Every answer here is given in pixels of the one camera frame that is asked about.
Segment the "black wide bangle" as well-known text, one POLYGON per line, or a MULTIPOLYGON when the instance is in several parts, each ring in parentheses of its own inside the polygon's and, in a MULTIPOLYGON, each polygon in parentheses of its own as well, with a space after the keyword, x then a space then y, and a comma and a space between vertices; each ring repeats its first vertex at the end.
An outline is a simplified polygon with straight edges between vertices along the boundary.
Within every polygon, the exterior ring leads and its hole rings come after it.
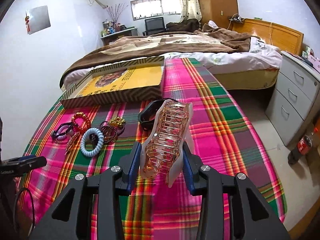
POLYGON ((139 113, 138 121, 144 131, 152 130, 155 123, 156 113, 161 108, 165 100, 169 100, 169 98, 152 101, 139 113))

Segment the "translucent amber hair claw clip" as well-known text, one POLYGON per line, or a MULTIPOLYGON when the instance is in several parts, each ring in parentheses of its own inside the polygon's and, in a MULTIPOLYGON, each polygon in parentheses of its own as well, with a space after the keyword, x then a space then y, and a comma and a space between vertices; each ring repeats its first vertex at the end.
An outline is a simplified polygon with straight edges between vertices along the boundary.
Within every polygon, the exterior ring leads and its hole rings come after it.
POLYGON ((169 188, 183 168, 183 143, 194 150, 189 125, 193 117, 193 104, 165 100, 155 116, 149 137, 142 143, 140 176, 144 179, 165 175, 169 188))

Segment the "pink green plaid tablecloth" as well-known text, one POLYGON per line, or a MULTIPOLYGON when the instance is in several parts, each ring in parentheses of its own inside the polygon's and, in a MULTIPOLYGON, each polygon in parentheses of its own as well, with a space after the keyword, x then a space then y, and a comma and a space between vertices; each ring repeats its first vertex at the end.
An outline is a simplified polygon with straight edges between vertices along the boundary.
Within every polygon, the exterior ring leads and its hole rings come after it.
POLYGON ((30 239, 289 239, 259 135, 196 59, 164 63, 163 98, 59 99, 25 150, 30 239))

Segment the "yellow printed cardboard box tray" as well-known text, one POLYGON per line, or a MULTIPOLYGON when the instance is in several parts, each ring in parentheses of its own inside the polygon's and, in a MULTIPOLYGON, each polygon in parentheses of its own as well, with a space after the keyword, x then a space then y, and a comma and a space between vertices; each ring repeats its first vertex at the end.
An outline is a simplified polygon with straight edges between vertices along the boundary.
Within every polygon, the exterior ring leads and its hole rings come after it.
POLYGON ((107 64, 88 72, 61 96, 65 109, 162 98, 163 56, 107 64))

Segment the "wooden wardrobe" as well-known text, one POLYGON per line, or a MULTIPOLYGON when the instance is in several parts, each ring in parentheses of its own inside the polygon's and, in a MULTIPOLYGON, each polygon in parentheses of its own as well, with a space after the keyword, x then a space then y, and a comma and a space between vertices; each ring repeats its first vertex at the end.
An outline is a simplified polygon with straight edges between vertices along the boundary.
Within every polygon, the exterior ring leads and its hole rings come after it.
POLYGON ((227 29, 229 18, 238 13, 238 0, 199 0, 199 3, 202 24, 212 20, 218 27, 227 29))

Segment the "grey wall panel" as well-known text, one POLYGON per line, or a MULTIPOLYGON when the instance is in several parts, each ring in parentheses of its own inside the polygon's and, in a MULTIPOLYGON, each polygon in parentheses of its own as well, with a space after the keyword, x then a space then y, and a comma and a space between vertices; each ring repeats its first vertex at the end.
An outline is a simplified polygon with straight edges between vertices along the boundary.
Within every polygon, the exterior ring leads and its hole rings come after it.
POLYGON ((46 5, 25 11, 25 26, 29 35, 51 26, 46 5))

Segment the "wooden headboard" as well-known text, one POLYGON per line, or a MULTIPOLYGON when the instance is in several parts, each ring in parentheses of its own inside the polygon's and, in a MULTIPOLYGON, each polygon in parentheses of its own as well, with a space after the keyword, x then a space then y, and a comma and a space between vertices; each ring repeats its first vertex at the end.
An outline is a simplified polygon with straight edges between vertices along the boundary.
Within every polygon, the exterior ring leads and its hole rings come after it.
POLYGON ((267 44, 296 55, 302 53, 304 34, 290 27, 247 18, 242 23, 234 22, 232 30, 259 37, 267 44))

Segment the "window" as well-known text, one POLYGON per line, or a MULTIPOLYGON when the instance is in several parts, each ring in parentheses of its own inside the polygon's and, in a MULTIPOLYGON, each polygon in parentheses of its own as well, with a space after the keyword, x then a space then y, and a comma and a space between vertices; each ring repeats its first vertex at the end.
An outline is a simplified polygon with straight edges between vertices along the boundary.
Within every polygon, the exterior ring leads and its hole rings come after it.
POLYGON ((180 15, 180 0, 134 0, 130 2, 134 21, 163 16, 180 15))

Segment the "bed with white floral sheet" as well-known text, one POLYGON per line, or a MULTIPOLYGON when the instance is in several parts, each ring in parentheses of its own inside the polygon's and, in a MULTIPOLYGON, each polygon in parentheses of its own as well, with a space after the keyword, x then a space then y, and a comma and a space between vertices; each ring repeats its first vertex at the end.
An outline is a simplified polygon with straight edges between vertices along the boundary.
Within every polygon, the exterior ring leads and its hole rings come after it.
MULTIPOLYGON (((195 58, 203 64, 212 74, 231 74, 252 70, 279 69, 282 61, 279 48, 265 44, 258 38, 251 36, 251 45, 248 52, 240 53, 165 53, 160 56, 166 59, 195 58)), ((68 74, 62 87, 69 87, 80 80, 90 70, 103 65, 88 69, 75 70, 68 74)))

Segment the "black office chair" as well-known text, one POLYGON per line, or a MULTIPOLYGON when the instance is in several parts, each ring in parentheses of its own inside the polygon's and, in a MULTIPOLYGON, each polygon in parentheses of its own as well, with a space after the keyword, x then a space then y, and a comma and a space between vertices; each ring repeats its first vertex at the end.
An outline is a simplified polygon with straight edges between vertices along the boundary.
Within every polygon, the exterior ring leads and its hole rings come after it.
POLYGON ((145 31, 143 32, 144 36, 164 33, 167 30, 164 24, 163 17, 147 18, 144 21, 145 21, 145 31))

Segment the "desk with clutter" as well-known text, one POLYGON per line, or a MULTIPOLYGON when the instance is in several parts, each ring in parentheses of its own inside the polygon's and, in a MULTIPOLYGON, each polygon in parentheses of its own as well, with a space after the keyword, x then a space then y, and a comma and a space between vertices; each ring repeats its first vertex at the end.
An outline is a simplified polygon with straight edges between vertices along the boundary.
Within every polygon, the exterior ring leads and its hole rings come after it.
POLYGON ((138 29, 135 27, 131 27, 131 28, 127 28, 125 30, 122 31, 118 31, 112 34, 107 34, 103 37, 101 37, 100 39, 103 42, 103 45, 108 45, 122 37, 126 37, 126 36, 137 36, 138 35, 138 29))

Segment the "cola bottle on floor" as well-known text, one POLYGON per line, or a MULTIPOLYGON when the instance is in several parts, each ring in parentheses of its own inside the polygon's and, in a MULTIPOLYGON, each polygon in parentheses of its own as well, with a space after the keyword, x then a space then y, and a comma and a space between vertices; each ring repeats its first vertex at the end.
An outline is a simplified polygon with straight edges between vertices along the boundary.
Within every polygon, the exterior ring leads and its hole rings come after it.
POLYGON ((300 139, 297 146, 288 155, 287 160, 289 165, 295 165, 302 156, 307 155, 316 146, 316 135, 316 132, 313 131, 305 134, 300 139))

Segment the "grey drawer nightstand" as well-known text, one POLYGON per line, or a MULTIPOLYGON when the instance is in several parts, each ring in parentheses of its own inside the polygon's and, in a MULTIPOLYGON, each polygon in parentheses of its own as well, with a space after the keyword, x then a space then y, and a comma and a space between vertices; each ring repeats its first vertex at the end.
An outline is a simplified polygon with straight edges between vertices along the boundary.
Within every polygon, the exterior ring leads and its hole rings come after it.
POLYGON ((319 112, 319 71, 286 51, 266 116, 283 144, 299 140, 319 112))

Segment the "brown plush blanket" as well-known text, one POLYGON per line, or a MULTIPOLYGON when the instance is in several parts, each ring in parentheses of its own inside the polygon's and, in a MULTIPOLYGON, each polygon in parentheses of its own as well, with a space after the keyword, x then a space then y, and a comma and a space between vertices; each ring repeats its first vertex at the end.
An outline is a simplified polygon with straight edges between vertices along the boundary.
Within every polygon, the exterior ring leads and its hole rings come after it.
POLYGON ((150 36, 125 36, 112 44, 98 48, 75 61, 62 74, 60 87, 68 74, 103 64, 165 53, 240 53, 248 52, 251 35, 204 24, 194 32, 173 31, 150 36))

